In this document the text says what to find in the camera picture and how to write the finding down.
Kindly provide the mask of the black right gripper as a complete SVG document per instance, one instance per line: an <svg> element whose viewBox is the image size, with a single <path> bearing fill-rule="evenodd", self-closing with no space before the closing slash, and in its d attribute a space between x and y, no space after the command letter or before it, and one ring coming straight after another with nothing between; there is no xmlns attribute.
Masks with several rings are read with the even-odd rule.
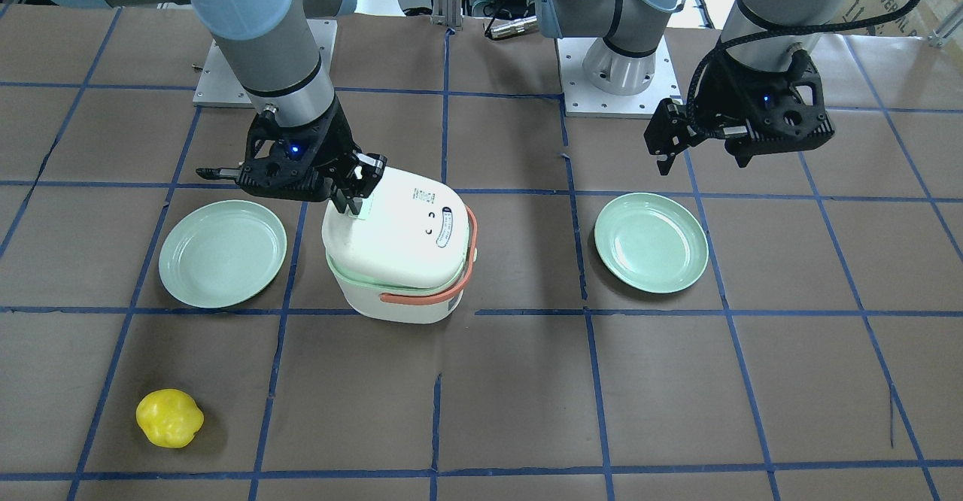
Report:
<svg viewBox="0 0 963 501"><path fill-rule="evenodd" d="M340 101L312 123L282 127L278 111L256 114L237 168L199 168L206 180L231 180L248 195L294 202L330 200L338 213L356 217L387 169L386 157L364 153L352 138Z"/></svg>

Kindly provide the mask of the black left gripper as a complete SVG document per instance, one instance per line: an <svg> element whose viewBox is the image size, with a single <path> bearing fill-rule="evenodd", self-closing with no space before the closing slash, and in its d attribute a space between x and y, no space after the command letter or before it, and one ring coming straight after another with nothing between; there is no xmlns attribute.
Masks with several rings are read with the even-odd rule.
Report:
<svg viewBox="0 0 963 501"><path fill-rule="evenodd" d="M822 147L836 129L823 103L822 79L810 53L788 50L784 71L757 71L725 50L705 56L684 102L661 100L644 131L660 175L685 149L722 140L740 168L753 157Z"/></svg>

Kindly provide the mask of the green plate near right arm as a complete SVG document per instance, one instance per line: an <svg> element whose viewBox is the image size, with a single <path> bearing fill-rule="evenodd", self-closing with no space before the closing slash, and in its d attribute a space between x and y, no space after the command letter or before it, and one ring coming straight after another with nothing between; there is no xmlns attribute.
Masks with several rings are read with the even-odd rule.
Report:
<svg viewBox="0 0 963 501"><path fill-rule="evenodd" d="M256 202L215 202L172 227L159 251L159 279L185 305L237 305L275 280L286 253L286 229L274 212Z"/></svg>

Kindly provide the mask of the green plate near left arm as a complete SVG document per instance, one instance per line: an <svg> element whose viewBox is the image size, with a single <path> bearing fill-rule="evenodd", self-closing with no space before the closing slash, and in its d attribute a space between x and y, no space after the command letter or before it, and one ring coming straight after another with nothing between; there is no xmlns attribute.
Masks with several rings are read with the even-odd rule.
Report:
<svg viewBox="0 0 963 501"><path fill-rule="evenodd" d="M652 294L688 289L709 261L707 234L680 203L654 193L628 193L601 209L593 241L602 264L632 288Z"/></svg>

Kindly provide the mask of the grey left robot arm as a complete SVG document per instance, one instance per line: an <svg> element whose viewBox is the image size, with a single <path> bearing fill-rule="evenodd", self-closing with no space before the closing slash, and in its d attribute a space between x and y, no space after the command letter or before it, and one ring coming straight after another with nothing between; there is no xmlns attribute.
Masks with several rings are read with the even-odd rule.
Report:
<svg viewBox="0 0 963 501"><path fill-rule="evenodd" d="M715 138L738 166L822 147L835 134L811 52L845 0L735 0L684 102L664 98L643 137L661 175L685 149ZM589 80L629 96L648 86L680 0L534 0L547 38L589 38Z"/></svg>

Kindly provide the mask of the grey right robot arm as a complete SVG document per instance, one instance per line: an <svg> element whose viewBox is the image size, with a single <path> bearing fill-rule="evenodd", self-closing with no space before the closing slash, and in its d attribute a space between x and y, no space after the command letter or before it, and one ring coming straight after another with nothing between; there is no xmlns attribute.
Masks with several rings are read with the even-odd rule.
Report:
<svg viewBox="0 0 963 501"><path fill-rule="evenodd" d="M337 17L357 0L51 0L70 8L171 2L192 5L256 116L236 168L199 168L206 180L230 180L248 195L332 202L358 215L383 178L387 159L365 153L324 67L312 17Z"/></svg>

